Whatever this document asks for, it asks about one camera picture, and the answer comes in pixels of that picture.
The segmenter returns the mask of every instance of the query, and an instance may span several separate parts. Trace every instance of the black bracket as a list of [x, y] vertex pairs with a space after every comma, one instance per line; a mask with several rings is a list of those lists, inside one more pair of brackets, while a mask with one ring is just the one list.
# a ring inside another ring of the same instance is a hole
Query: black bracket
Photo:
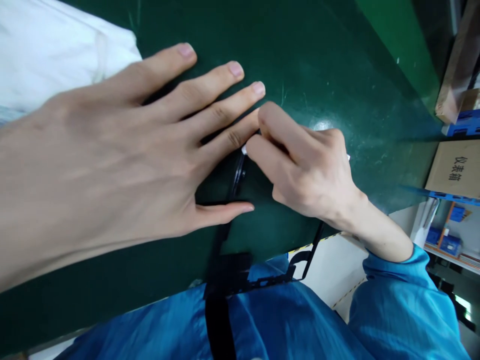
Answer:
[[[238, 158], [235, 176], [230, 187], [230, 194], [228, 197], [229, 202], [234, 199], [235, 195], [237, 195], [240, 188], [240, 182], [245, 176], [245, 157], [246, 156], [241, 153]], [[310, 264], [312, 263], [315, 250], [317, 249], [317, 245], [322, 237], [323, 225], [324, 223], [322, 221], [316, 231], [311, 250], [297, 252], [290, 260], [286, 273], [277, 276], [262, 277], [256, 281], [248, 280], [250, 268], [253, 264], [253, 255], [251, 253], [243, 252], [227, 255], [220, 254], [223, 242], [229, 237], [231, 222], [221, 225], [218, 228], [218, 233], [210, 255], [210, 265], [208, 268], [203, 299], [224, 298], [235, 294], [246, 293], [255, 289], [261, 289], [305, 279]], [[297, 268], [296, 264], [302, 261], [307, 262], [302, 277], [295, 279], [294, 274]]]

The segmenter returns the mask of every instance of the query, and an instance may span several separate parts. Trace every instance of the green workbench surface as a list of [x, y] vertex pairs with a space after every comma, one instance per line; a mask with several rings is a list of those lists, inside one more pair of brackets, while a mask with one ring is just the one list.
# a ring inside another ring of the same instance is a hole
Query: green workbench surface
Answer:
[[[143, 57], [191, 43], [198, 63], [182, 79], [239, 61], [245, 80], [227, 95], [263, 81], [264, 100], [281, 105], [298, 123], [343, 131], [353, 179], [382, 211], [422, 200], [411, 189], [423, 187], [441, 137], [442, 125], [431, 115], [440, 79], [410, 1], [384, 1], [379, 8], [366, 0], [66, 3], [132, 29]], [[202, 184], [200, 203], [225, 201], [238, 156], [229, 156]], [[319, 221], [274, 202], [272, 185], [257, 166], [247, 160], [245, 169], [238, 199], [256, 209], [233, 221], [222, 251], [250, 251], [259, 262], [310, 243]], [[118, 250], [1, 294], [0, 355], [203, 280], [216, 231]], [[328, 228], [324, 236], [334, 232]]]

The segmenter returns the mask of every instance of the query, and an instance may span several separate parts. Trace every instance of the finger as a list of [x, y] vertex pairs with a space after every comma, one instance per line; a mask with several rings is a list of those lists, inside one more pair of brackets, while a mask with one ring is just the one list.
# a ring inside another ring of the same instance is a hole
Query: finger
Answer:
[[314, 139], [317, 139], [318, 141], [321, 141], [322, 139], [324, 139], [324, 135], [322, 134], [322, 131], [315, 131], [315, 130], [312, 130], [311, 128], [309, 127], [306, 127], [306, 126], [303, 126], [301, 125], [301, 127], [310, 135], [312, 136]]
[[217, 130], [230, 125], [265, 96], [265, 85], [254, 82], [225, 100], [218, 101], [195, 116], [180, 122], [185, 132], [191, 134], [195, 143]]
[[267, 102], [260, 107], [258, 122], [262, 129], [278, 143], [284, 145], [290, 157], [301, 163], [308, 156], [314, 156], [315, 142], [280, 106]]
[[241, 148], [255, 134], [259, 129], [258, 114], [259, 110], [255, 109], [200, 148], [200, 156], [208, 161], [208, 170], [213, 169], [232, 151]]
[[287, 154], [260, 135], [247, 141], [246, 151], [272, 184], [281, 182], [296, 167]]
[[195, 229], [209, 226], [228, 224], [238, 215], [249, 213], [254, 210], [249, 202], [231, 202], [227, 205], [196, 206], [194, 218]]
[[301, 126], [307, 133], [309, 133], [313, 138], [317, 139], [323, 144], [332, 144], [335, 143], [340, 147], [345, 146], [345, 137], [341, 130], [337, 128], [330, 128], [326, 130], [315, 131], [306, 126]]
[[197, 54], [192, 46], [180, 43], [130, 64], [100, 86], [108, 88], [107, 94], [111, 97], [141, 105], [147, 97], [196, 62]]
[[287, 204], [287, 199], [285, 198], [285, 196], [283, 196], [280, 191], [279, 191], [279, 188], [276, 187], [276, 186], [273, 186], [273, 190], [271, 192], [271, 197], [273, 198], [273, 200], [275, 200], [277, 203], [280, 203], [280, 204], [283, 204], [283, 205], [286, 205]]
[[162, 122], [174, 123], [215, 101], [233, 84], [244, 78], [236, 61], [216, 67], [200, 77], [183, 81], [169, 94], [146, 106], [151, 116], [162, 116]]

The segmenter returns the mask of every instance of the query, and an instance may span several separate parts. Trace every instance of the blue container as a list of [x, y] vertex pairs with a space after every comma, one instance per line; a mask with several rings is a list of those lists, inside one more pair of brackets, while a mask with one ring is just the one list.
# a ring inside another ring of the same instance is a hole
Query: blue container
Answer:
[[451, 211], [450, 220], [459, 223], [463, 220], [464, 214], [465, 214], [465, 209], [463, 207], [454, 206]]
[[437, 246], [437, 244], [439, 243], [440, 235], [442, 235], [442, 230], [431, 227], [430, 230], [428, 230], [428, 235], [426, 236], [426, 242], [434, 246]]
[[457, 257], [462, 249], [462, 240], [455, 236], [444, 236], [441, 241], [440, 250]]

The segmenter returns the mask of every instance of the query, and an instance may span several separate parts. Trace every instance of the wooden board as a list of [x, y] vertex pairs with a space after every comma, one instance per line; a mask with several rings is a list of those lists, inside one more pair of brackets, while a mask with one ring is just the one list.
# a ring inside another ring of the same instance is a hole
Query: wooden board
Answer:
[[480, 0], [468, 0], [435, 106], [436, 116], [455, 124], [480, 54]]

